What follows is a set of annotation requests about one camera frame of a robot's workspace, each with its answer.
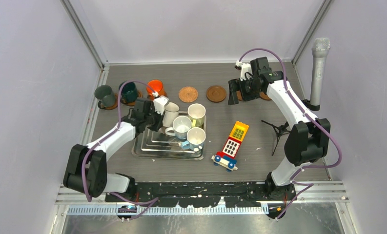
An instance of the white cup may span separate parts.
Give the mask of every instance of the white cup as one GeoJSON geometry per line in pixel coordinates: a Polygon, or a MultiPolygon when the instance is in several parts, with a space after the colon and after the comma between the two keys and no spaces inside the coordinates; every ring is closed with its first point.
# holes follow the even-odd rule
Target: white cup
{"type": "Polygon", "coordinates": [[[164,108],[164,117],[163,117],[163,127],[172,126],[173,121],[179,115],[180,107],[173,102],[169,102],[169,104],[164,108]]]}
{"type": "Polygon", "coordinates": [[[187,109],[187,115],[192,121],[192,127],[201,127],[204,124],[206,108],[199,103],[192,104],[187,109]]]}
{"type": "Polygon", "coordinates": [[[186,116],[179,116],[173,121],[173,127],[166,128],[164,133],[179,139],[186,139],[187,132],[192,127],[192,121],[186,116]]]}
{"type": "Polygon", "coordinates": [[[203,149],[206,140],[206,132],[202,128],[192,128],[187,132],[187,141],[181,143],[184,150],[191,149],[195,152],[203,149]]]}

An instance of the white wall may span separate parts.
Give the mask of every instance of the white wall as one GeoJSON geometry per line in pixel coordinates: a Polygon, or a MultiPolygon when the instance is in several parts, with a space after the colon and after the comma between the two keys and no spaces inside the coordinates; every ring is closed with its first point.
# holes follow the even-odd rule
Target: white wall
{"type": "MultiPolygon", "coordinates": [[[[318,114],[343,150],[331,173],[343,180],[361,233],[387,233],[387,0],[336,0],[315,37],[331,40],[318,114]]],[[[308,96],[310,49],[297,65],[308,96]]],[[[332,145],[329,152],[333,163],[332,145]]]]}
{"type": "Polygon", "coordinates": [[[110,63],[235,61],[255,47],[291,60],[321,3],[81,0],[110,63]]]}
{"type": "Polygon", "coordinates": [[[0,233],[48,233],[99,74],[59,0],[0,1],[0,233]]]}

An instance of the round coaster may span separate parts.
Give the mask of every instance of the round coaster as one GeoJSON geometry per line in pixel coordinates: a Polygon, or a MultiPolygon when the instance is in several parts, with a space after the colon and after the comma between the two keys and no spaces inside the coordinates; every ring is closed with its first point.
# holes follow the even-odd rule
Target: round coaster
{"type": "Polygon", "coordinates": [[[197,98],[198,98],[198,90],[196,90],[192,86],[183,87],[179,91],[179,99],[182,102],[186,102],[186,103],[194,102],[197,98]]]}
{"type": "MultiPolygon", "coordinates": [[[[138,98],[142,98],[143,97],[143,94],[142,94],[142,92],[140,90],[137,90],[137,97],[138,98]]],[[[136,103],[135,101],[134,102],[130,102],[130,103],[126,103],[126,102],[124,102],[123,98],[120,100],[120,102],[122,104],[126,105],[126,106],[134,106],[134,104],[136,103]]]]}
{"type": "Polygon", "coordinates": [[[206,97],[211,102],[221,102],[226,98],[226,90],[220,85],[210,86],[206,91],[206,97]]]}
{"type": "Polygon", "coordinates": [[[272,99],[270,99],[268,97],[268,95],[264,94],[263,92],[260,92],[259,93],[259,97],[262,99],[262,100],[265,100],[265,101],[271,101],[272,99]]]}
{"type": "Polygon", "coordinates": [[[243,100],[242,100],[241,92],[240,92],[239,90],[236,91],[236,96],[238,96],[238,101],[243,101],[243,100]]]}
{"type": "Polygon", "coordinates": [[[111,111],[111,110],[116,109],[117,106],[118,106],[117,99],[119,98],[119,96],[118,96],[117,94],[114,94],[114,96],[116,96],[116,103],[114,103],[114,105],[113,105],[112,107],[105,108],[101,101],[99,101],[99,103],[97,104],[97,106],[98,106],[100,109],[102,109],[102,110],[107,110],[107,111],[111,111]]]}

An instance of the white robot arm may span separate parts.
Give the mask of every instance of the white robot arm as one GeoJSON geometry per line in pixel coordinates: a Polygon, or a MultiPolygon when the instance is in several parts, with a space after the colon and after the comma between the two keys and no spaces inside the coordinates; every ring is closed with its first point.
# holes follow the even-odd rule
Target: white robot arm
{"type": "Polygon", "coordinates": [[[86,186],[91,197],[98,197],[101,193],[124,193],[134,179],[130,176],[107,173],[107,161],[111,156],[142,133],[146,128],[158,131],[162,127],[164,108],[169,103],[167,97],[161,96],[153,101],[138,98],[129,115],[122,117],[121,122],[99,139],[87,145],[75,145],[71,149],[70,158],[64,175],[64,186],[84,193],[81,176],[81,166],[84,155],[90,150],[91,154],[85,164],[86,186]]]}
{"type": "Polygon", "coordinates": [[[279,107],[286,118],[285,126],[289,125],[291,129],[284,147],[286,157],[274,171],[268,174],[265,181],[266,193],[269,195],[290,185],[292,176],[298,169],[310,165],[327,154],[328,138],[306,115],[315,119],[328,132],[330,123],[327,119],[318,119],[297,98],[288,81],[286,81],[287,88],[285,87],[284,74],[281,71],[272,71],[266,57],[257,58],[250,63],[236,62],[235,68],[241,70],[241,76],[229,81],[228,104],[239,103],[237,91],[241,92],[243,101],[259,99],[259,93],[264,92],[279,107]],[[288,93],[296,99],[303,110],[296,105],[288,93]]]}

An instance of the stainless steel tray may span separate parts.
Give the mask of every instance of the stainless steel tray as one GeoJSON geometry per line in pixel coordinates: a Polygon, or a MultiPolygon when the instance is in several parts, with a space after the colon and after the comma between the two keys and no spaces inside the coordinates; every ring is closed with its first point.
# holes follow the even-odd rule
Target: stainless steel tray
{"type": "MultiPolygon", "coordinates": [[[[187,112],[179,112],[180,116],[186,116],[187,112]]],[[[201,160],[204,157],[206,143],[202,150],[197,152],[193,150],[183,150],[180,143],[185,140],[180,140],[175,136],[164,134],[164,129],[153,132],[146,129],[134,141],[131,153],[135,157],[143,158],[165,158],[165,159],[182,159],[182,160],[201,160]]],[[[206,132],[206,117],[204,120],[203,129],[206,132]]]]}

